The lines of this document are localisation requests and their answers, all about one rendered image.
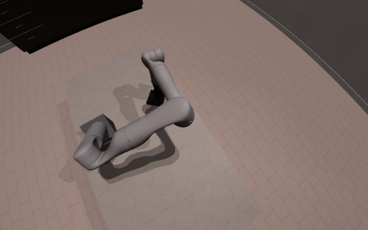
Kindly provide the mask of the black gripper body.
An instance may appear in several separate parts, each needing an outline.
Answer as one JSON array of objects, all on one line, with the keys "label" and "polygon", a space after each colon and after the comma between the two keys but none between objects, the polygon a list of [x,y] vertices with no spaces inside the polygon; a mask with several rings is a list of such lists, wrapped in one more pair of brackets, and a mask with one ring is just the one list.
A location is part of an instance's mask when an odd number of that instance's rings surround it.
[{"label": "black gripper body", "polygon": [[154,87],[154,92],[155,93],[160,93],[160,94],[163,94],[160,90],[160,88],[158,87],[157,83],[155,82],[155,80],[153,78],[151,78],[151,83],[153,84],[153,87]]}]

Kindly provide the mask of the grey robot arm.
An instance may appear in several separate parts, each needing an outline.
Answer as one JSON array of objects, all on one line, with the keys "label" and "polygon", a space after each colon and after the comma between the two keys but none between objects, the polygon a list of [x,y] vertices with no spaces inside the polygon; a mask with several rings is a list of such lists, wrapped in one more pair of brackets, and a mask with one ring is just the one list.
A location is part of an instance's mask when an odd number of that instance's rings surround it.
[{"label": "grey robot arm", "polygon": [[174,123],[178,127],[188,127],[192,124],[194,110],[189,101],[180,94],[164,59],[164,52],[161,49],[149,50],[141,56],[151,78],[155,80],[167,101],[150,113],[118,129],[106,151],[101,149],[107,126],[101,121],[94,122],[73,155],[73,159],[85,169],[92,171],[144,144],[156,131],[164,127]]}]

